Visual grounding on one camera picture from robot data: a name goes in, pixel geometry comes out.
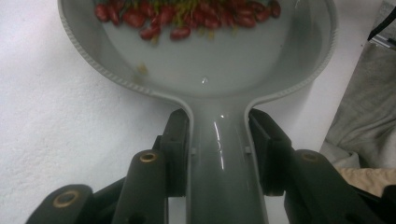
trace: bean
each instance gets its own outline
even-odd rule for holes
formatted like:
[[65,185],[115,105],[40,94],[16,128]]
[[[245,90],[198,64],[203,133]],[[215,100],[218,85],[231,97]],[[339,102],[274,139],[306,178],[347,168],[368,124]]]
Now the bean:
[[256,12],[261,12],[261,11],[265,10],[265,6],[263,4],[261,4],[260,2],[250,1],[250,2],[247,2],[247,5],[249,7],[252,7]]
[[146,17],[134,8],[129,8],[122,15],[122,19],[128,23],[128,25],[134,28],[140,28],[145,24]]
[[151,26],[158,26],[158,25],[160,25],[160,15],[157,15],[157,16],[151,18],[150,25],[151,25]]
[[233,18],[233,13],[229,10],[224,9],[220,14],[221,23],[227,26],[235,26],[235,19]]
[[247,28],[256,26],[256,21],[253,16],[239,16],[235,19],[235,21],[238,25]]
[[204,26],[211,30],[219,29],[221,27],[221,21],[217,17],[207,15]]
[[239,7],[244,6],[245,4],[246,4],[245,0],[227,0],[225,1],[224,6],[231,11],[235,11]]
[[117,13],[120,13],[125,4],[125,0],[110,0],[109,3],[114,7]]
[[190,36],[191,29],[187,26],[177,27],[171,31],[172,40],[181,40]]
[[120,25],[120,16],[117,10],[114,8],[113,5],[107,5],[107,12],[108,12],[108,17],[110,20],[113,22],[115,26]]
[[95,7],[95,16],[99,21],[109,21],[110,17],[108,15],[107,6],[105,4],[98,4]]
[[193,12],[192,12],[192,17],[195,19],[195,21],[198,24],[204,24],[205,22],[205,14],[203,11],[201,11],[200,9],[196,8]]
[[218,15],[217,11],[215,8],[211,5],[209,5],[207,2],[201,2],[199,4],[199,8],[207,15],[216,17]]
[[252,7],[239,7],[236,9],[236,15],[237,16],[253,16],[254,15],[254,9]]
[[175,10],[169,6],[162,6],[161,12],[159,14],[159,24],[166,25],[172,22],[172,19],[175,16]]
[[256,13],[256,21],[266,21],[271,16],[271,9],[268,7],[264,11]]
[[147,0],[142,1],[139,5],[139,10],[142,12],[145,16],[152,18],[155,16],[155,10],[154,10],[154,5],[149,3]]
[[184,18],[183,18],[184,23],[189,26],[191,29],[196,29],[198,28],[198,22],[193,19],[190,15],[190,13],[187,13]]
[[271,8],[272,17],[278,18],[280,16],[280,4],[276,0],[273,0],[268,6]]
[[139,35],[144,40],[150,40],[161,33],[160,26],[150,26],[140,30]]

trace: white surface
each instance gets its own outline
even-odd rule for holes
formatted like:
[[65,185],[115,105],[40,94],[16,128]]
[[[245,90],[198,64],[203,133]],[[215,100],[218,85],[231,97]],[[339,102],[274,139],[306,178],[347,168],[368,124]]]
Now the white surface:
[[[258,106],[295,148],[320,149],[381,1],[335,3],[338,44],[325,71],[307,88]],[[122,178],[178,109],[90,68],[68,40],[56,1],[3,1],[0,30],[0,223],[24,223],[61,186],[97,191]],[[287,223],[282,202],[271,201],[270,222]],[[184,223],[183,200],[170,205],[171,224]]]
[[384,0],[384,2],[391,3],[394,6],[396,5],[396,0]]

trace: water droplet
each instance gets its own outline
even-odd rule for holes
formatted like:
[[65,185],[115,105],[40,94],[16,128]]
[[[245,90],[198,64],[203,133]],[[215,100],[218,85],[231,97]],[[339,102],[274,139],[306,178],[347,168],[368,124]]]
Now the water droplet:
[[206,84],[208,81],[209,81],[209,79],[207,77],[202,78],[202,84]]

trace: screw hole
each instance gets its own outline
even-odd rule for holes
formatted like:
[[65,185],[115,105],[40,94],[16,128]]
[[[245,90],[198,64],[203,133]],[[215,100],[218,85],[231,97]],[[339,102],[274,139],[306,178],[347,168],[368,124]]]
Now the screw hole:
[[140,160],[142,162],[151,162],[157,160],[157,155],[154,153],[145,153],[142,156],[140,156]]
[[68,190],[60,195],[58,195],[54,200],[52,205],[57,208],[67,207],[78,198],[78,191]]
[[303,153],[302,157],[305,161],[312,161],[312,162],[318,161],[317,155],[312,153]]
[[346,213],[345,218],[348,222],[353,223],[353,224],[364,224],[365,223],[364,220],[360,216],[353,214],[353,213]]
[[129,218],[129,224],[144,224],[146,216],[143,213],[135,213]]

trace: gray plastic scoop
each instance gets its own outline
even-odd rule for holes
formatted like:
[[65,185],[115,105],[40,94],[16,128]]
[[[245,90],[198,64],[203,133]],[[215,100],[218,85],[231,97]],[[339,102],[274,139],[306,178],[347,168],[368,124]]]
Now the gray plastic scoop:
[[332,0],[279,0],[282,14],[253,29],[221,28],[180,42],[164,29],[156,46],[126,24],[96,19],[92,0],[59,0],[64,29],[108,79],[182,106],[191,121],[187,223],[266,222],[248,111],[299,90],[329,61]]

